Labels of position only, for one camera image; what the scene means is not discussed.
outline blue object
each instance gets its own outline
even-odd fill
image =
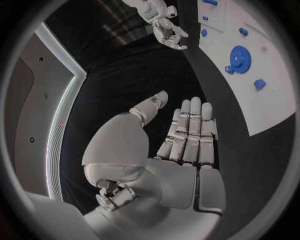
[[[230,64],[235,72],[239,74],[246,73],[251,66],[251,55],[247,48],[235,46],[231,50]]]
[[[254,82],[254,86],[256,90],[262,90],[266,85],[267,85],[266,82],[262,79],[258,79]]]
[[[202,35],[203,37],[206,37],[207,34],[208,34],[208,31],[207,31],[206,29],[203,29],[203,30],[201,31],[201,35]]]
[[[242,27],[239,29],[239,33],[244,35],[244,36],[248,36],[248,31],[246,29],[242,28]]]
[[[232,66],[227,66],[227,67],[225,67],[225,72],[229,73],[229,74],[234,74],[235,70],[233,69]]]
[[[206,4],[211,4],[211,5],[218,5],[218,1],[216,0],[202,0],[202,2],[206,3]]]

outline black fabric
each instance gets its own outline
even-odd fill
[[[145,127],[150,157],[156,155],[164,141],[173,112],[181,102],[193,96],[205,99],[184,54],[159,44],[150,35],[112,50],[90,66],[62,143],[60,181],[65,202],[75,205],[83,214],[97,206],[97,189],[87,182],[81,166],[88,143],[110,118],[161,90],[168,92],[169,102]]]

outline blue gear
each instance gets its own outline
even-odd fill
[[[230,64],[233,70],[239,74],[247,72],[251,66],[251,55],[247,48],[235,46],[231,50]]]

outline blue plastic part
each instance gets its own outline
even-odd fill
[[[235,73],[235,70],[233,69],[232,66],[226,66],[226,67],[225,67],[225,72],[226,72],[226,73],[229,73],[229,74],[234,74],[234,73]]]
[[[206,37],[207,34],[208,34],[208,31],[207,31],[206,29],[203,29],[203,30],[201,31],[201,35],[202,35],[203,37]]]
[[[230,54],[230,64],[235,72],[246,73],[251,67],[251,55],[247,48],[235,46]]]
[[[248,31],[246,29],[242,28],[242,27],[239,29],[239,33],[244,35],[244,36],[248,36]]]
[[[258,79],[254,82],[254,86],[255,86],[256,90],[258,90],[258,91],[262,90],[264,88],[264,86],[266,86],[266,85],[267,85],[267,83],[262,79]]]
[[[218,5],[218,1],[216,0],[202,0],[202,2],[206,3],[206,4],[211,4],[211,5]]]

